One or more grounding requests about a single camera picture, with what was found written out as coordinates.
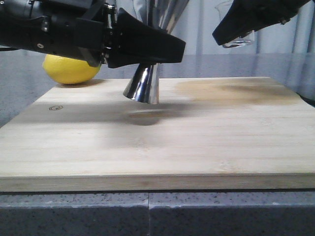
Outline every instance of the wooden cutting board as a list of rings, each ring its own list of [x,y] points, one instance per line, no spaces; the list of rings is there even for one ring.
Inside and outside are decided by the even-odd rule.
[[[0,191],[315,187],[315,108],[270,78],[57,86],[0,129]]]

